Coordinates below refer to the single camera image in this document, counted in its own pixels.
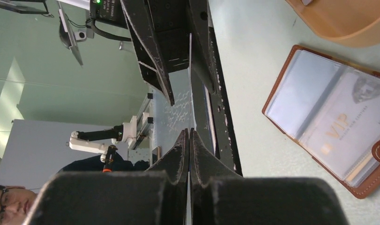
card holder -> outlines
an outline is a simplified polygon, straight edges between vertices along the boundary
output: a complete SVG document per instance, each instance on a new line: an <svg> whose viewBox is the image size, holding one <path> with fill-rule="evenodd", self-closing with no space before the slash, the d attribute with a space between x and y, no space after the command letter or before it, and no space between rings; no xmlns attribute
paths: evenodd
<svg viewBox="0 0 380 225"><path fill-rule="evenodd" d="M303 65L296 65L296 62L299 60L302 60L302 57L307 57L309 60L308 62L306 60L303 60ZM293 88L289 92L285 90L287 89L288 82L292 82L293 84L298 84L299 87L306 86L305 84L313 84L310 82L310 77L307 77L309 74L308 72L305 72L303 75L301 74L302 71L307 71L304 68L304 65L311 65L311 66L318 66L319 69L317 72L314 72L310 77L311 79L317 79L316 83L318 86L313 86L308 88L308 90L297 90L298 88ZM350 83L352 82L351 86L346 87L343 86L343 82ZM304 148L311 156L312 158L319 163L323 168L325 168L330 174L332 174L340 183L342 183L355 197L362 199L367 197L371 192L373 192L379 185L380 185L380 130L376 131L376 136L370 135L368 140L365 139L363 145L357 144L356 142L359 142L359 140L353 140L351 138L351 135L348 135L346 141L349 143L346 144L344 142L340 142L339 145L335 145L338 147L341 147L343 150L342 152L338 151L335 152L336 157L345 159L346 156L348 156L348 152L350 152L350 149L352 148L358 149L358 155L354 155L352 159L349 159L347 161L347 164L343 163L343 169L335 168L333 165L329 164L329 161L324 160L323 155L318 152L318 150L328 151L330 146L327 145L324 147L324 143L322 141L318 140L319 135L325 134L324 132L319 131L315 132L315 127L321 127L325 126L323 123L316 126L315 123L318 122L317 120L320 119L322 121L326 121L327 118L330 118L332 116L323 115L323 111L326 111L326 107L329 105L332 105L330 102L335 101L335 93L338 92L337 86L341 85L339 90L341 89L348 89L348 91L353 91L352 85L357 88L370 88L372 86L373 88L374 83L380 82L380 73L368 70L366 68L360 67L356 64L342 61L339 59L335 59L329 55L322 54L320 52L313 51L311 49L295 45L293 46L288 59L286 60L281 73L274 84L274 87L266 101L266 104L263 107L263 114L267 116L267 118L278 128L281 132L286 134L290 139L295 141L298 145L300 145L302 148ZM307 93L311 93L312 90L314 92L314 95L307 95ZM370 92L371 90L363 90L365 93ZM289 98L291 96L295 96L295 98L290 99L290 101L294 101L293 99L296 99L294 101L294 104L291 104L289 101ZM335 105L338 109L341 108L340 104L337 103ZM280 113L281 110L287 110L290 109L290 113ZM373 115L373 110L367 110L367 113L369 113L371 116ZM296 117L294 120L292 120L291 115L294 113L296 114ZM357 112L353 113L353 115L350 115L352 118L356 118ZM355 128L348 128L346 129L347 132L355 132L357 131ZM320 141L319 144L315 146L310 146L311 142L308 140L308 138L316 138L317 142Z"/></svg>

person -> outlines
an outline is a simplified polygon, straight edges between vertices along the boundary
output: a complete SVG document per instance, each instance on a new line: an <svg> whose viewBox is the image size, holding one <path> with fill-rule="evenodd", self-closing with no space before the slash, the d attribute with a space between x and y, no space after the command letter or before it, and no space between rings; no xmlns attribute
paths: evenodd
<svg viewBox="0 0 380 225"><path fill-rule="evenodd" d="M61 170L69 171L102 171L104 164L100 161L100 155L74 161ZM114 157L112 171L144 171L149 163L138 161L135 165L124 160L118 153ZM31 190L21 186L0 186L0 225L21 225L37 197Z"/></svg>

screw hole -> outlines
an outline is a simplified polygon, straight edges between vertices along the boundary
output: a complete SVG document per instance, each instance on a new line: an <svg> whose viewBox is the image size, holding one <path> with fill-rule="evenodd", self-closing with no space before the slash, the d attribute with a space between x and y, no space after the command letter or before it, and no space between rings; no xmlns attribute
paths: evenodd
<svg viewBox="0 0 380 225"><path fill-rule="evenodd" d="M207 12L205 12L205 11L201 12L201 19L202 19L202 20L207 20L207 19L208 19L208 14L207 14Z"/></svg>

leather wallet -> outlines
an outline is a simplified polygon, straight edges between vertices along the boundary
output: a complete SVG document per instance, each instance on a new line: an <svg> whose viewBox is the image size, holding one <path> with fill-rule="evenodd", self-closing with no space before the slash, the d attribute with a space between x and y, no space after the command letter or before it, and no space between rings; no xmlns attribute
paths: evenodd
<svg viewBox="0 0 380 225"><path fill-rule="evenodd" d="M380 185L380 73L294 45L262 113L363 199Z"/></svg>

white table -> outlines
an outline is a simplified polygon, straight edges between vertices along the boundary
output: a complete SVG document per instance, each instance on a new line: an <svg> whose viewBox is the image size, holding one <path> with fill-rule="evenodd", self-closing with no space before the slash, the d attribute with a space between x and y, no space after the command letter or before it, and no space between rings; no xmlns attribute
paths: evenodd
<svg viewBox="0 0 380 225"><path fill-rule="evenodd" d="M380 71L380 45L353 49L317 37L284 0L209 0L246 177L306 176L336 191L352 225L380 225L380 188L356 199L261 109L289 51L301 44Z"/></svg>

